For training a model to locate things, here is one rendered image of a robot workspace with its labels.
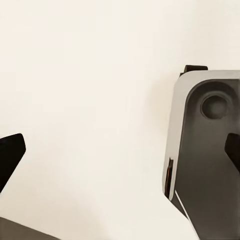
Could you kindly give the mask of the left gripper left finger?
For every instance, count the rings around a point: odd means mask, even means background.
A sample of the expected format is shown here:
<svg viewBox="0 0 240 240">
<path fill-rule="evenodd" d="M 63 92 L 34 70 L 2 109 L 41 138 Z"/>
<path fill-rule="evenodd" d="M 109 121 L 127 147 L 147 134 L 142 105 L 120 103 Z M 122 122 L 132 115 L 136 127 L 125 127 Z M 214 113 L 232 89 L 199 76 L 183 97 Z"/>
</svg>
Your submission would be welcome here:
<svg viewBox="0 0 240 240">
<path fill-rule="evenodd" d="M 26 153 L 22 133 L 0 138 L 0 193 Z"/>
</svg>

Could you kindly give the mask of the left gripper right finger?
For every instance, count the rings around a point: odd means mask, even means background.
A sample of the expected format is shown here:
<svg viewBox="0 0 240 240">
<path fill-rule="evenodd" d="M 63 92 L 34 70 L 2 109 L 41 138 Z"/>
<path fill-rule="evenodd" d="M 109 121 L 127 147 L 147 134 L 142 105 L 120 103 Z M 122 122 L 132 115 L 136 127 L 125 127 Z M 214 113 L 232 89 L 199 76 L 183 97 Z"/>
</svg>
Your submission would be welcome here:
<svg viewBox="0 0 240 240">
<path fill-rule="evenodd" d="M 226 138 L 224 151 L 240 172 L 240 134 L 230 132 Z"/>
</svg>

